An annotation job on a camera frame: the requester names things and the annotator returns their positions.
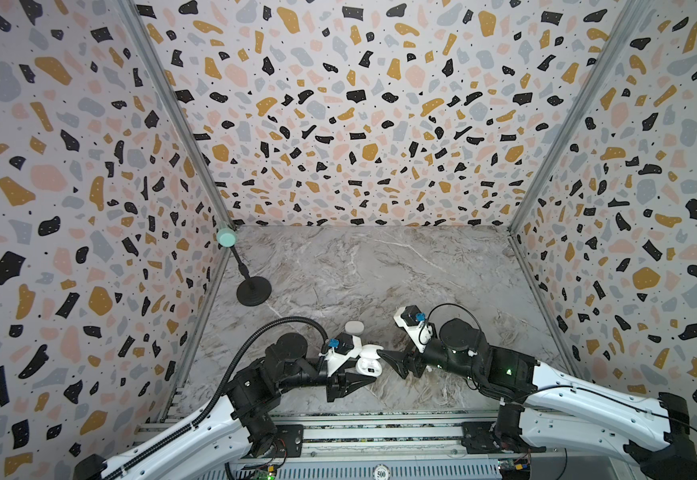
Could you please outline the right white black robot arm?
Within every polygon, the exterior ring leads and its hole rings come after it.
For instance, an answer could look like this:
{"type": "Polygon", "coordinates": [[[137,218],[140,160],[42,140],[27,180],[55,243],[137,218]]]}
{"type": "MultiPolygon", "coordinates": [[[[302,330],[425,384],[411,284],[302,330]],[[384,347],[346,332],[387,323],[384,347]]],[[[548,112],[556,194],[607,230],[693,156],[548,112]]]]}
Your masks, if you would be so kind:
{"type": "Polygon", "coordinates": [[[460,376],[500,405],[484,449],[519,454],[551,448],[586,451],[635,465],[649,479],[696,479],[697,450],[686,401],[625,394],[578,379],[534,357],[492,346],[483,332],[454,318],[442,328],[402,318],[403,351],[378,355],[401,377],[437,368],[460,376]]]}

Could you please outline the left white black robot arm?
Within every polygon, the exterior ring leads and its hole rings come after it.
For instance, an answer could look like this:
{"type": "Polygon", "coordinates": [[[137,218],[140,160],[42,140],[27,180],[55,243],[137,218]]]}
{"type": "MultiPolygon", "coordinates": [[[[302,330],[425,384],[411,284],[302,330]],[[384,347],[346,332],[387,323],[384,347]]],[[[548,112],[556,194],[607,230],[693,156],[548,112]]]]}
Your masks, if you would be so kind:
{"type": "Polygon", "coordinates": [[[380,348],[342,333],[322,352],[308,357],[308,342],[286,333],[220,388],[220,397],[202,405],[160,435],[110,459],[82,460],[76,479],[188,479],[244,457],[262,457],[282,446],[270,411],[282,395],[322,387],[332,402],[372,384],[380,373],[380,348]]]}

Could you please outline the white earbud charging case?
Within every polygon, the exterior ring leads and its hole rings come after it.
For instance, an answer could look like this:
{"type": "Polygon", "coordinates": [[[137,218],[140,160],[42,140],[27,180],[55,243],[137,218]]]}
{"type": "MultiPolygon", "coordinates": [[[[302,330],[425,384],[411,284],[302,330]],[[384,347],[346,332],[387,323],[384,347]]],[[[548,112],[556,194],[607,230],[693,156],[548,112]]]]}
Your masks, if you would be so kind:
{"type": "Polygon", "coordinates": [[[361,321],[348,321],[344,325],[344,330],[349,335],[360,336],[364,332],[364,324],[361,321]]]}

